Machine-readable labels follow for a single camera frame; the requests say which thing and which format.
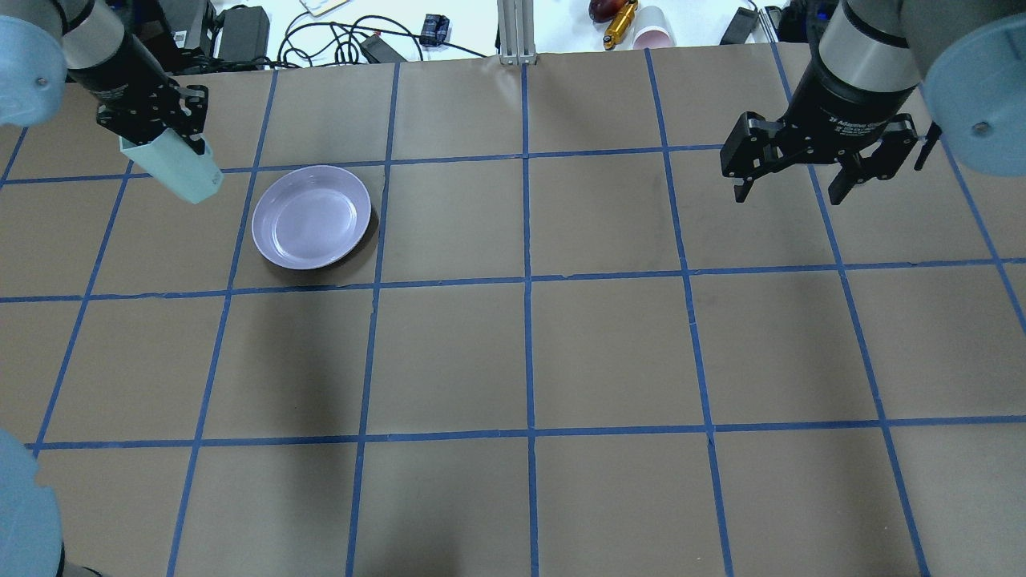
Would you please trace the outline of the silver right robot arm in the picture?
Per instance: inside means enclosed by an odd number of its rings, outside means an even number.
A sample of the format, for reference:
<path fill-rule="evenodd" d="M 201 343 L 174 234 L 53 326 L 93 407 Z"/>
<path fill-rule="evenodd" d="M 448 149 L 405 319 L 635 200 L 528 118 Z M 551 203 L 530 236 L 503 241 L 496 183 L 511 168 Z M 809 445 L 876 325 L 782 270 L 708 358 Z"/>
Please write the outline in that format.
<path fill-rule="evenodd" d="M 839 165 L 834 205 L 868 180 L 893 178 L 919 138 L 901 111 L 917 87 L 931 126 L 916 169 L 945 138 L 973 171 L 1021 178 L 1024 44 L 1022 1 L 840 2 L 785 113 L 773 122 L 740 114 L 723 143 L 734 199 L 796 164 Z"/>

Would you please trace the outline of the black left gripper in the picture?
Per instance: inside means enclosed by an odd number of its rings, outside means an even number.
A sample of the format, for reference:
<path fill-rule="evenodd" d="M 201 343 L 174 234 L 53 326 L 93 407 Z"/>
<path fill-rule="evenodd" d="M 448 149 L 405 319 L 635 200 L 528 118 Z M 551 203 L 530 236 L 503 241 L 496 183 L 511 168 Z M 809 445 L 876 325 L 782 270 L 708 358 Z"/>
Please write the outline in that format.
<path fill-rule="evenodd" d="M 98 100 L 98 124 L 108 131 L 146 145 L 172 129 L 197 155 L 206 153 L 208 87 L 181 87 L 136 37 L 123 36 L 113 54 L 67 73 Z"/>

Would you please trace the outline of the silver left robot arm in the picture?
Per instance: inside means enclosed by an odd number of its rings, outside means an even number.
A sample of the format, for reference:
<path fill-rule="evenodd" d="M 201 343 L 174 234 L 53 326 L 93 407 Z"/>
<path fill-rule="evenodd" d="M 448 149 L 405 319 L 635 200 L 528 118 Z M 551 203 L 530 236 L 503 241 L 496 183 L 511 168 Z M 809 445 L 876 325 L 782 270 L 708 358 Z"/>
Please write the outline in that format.
<path fill-rule="evenodd" d="M 224 174 L 203 138 L 209 92 L 184 85 L 103 1 L 4 1 L 2 123 L 36 127 L 60 112 L 67 78 L 98 101 L 96 121 L 119 150 L 184 201 L 220 190 Z M 1 436 L 4 576 L 95 576 L 67 559 L 54 489 L 36 457 Z"/>

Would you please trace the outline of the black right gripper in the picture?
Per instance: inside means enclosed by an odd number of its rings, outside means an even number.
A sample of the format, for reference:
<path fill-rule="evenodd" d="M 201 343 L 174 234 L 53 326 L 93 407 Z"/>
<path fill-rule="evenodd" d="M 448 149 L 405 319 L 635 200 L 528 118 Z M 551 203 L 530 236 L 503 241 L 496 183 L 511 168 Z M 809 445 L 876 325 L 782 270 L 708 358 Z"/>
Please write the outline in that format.
<path fill-rule="evenodd" d="M 721 174 L 733 182 L 736 202 L 745 202 L 755 180 L 799 162 L 831 164 L 840 171 L 828 187 L 830 204 L 840 205 L 868 180 L 894 178 L 917 141 L 912 114 L 900 113 L 914 87 L 869 91 L 839 78 L 817 48 L 784 115 L 770 121 L 741 113 L 721 148 Z M 877 145 L 867 157 L 862 150 Z"/>

